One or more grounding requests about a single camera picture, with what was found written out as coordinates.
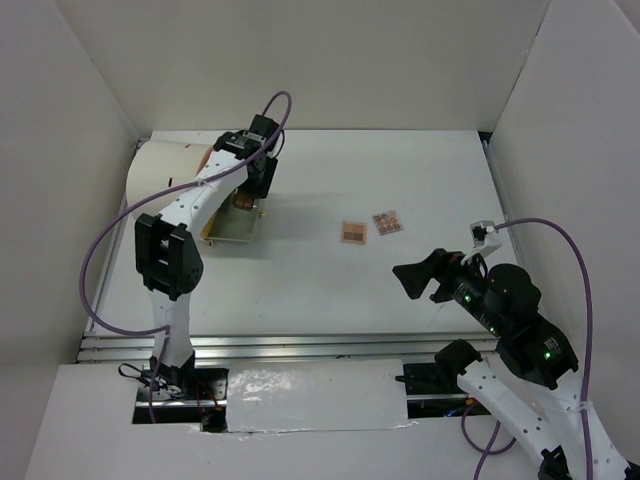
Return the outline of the colourful small eyeshadow palette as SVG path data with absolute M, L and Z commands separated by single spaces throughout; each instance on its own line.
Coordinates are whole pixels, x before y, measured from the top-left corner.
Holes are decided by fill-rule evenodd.
M 395 210 L 385 211 L 372 216 L 373 224 L 380 236 L 400 232 L 403 226 Z

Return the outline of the square pink blush palette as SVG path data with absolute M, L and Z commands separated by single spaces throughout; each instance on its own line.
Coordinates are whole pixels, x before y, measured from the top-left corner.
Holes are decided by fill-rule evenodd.
M 367 224 L 361 222 L 343 221 L 341 225 L 340 241 L 345 244 L 365 245 L 367 240 Z

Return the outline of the long brown eyeshadow palette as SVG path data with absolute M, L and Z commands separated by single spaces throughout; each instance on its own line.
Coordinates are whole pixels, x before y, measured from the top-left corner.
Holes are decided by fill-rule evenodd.
M 251 211 L 254 207 L 255 197 L 244 190 L 238 189 L 232 201 L 232 206 L 244 211 Z

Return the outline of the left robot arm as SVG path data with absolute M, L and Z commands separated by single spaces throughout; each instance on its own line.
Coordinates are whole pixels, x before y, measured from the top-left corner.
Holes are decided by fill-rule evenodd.
M 204 273 L 197 238 L 225 200 L 243 193 L 264 199 L 277 167 L 273 149 L 283 128 L 257 114 L 245 130 L 222 134 L 203 156 L 195 185 L 155 215 L 134 225 L 135 267 L 149 291 L 154 335 L 152 378 L 171 397 L 189 396 L 196 386 L 191 343 L 190 299 Z

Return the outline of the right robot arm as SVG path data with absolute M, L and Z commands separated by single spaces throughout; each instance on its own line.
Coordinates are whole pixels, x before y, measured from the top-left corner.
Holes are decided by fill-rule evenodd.
M 432 302 L 456 302 L 496 338 L 499 358 L 529 389 L 536 409 L 462 339 L 436 354 L 435 379 L 446 391 L 461 389 L 478 400 L 526 451 L 539 478 L 638 478 L 638 465 L 619 453 L 582 399 L 585 370 L 566 335 L 539 313 L 541 293 L 524 269 L 507 263 L 488 268 L 481 255 L 466 260 L 461 252 L 436 249 L 392 272 L 412 300 L 437 282 Z

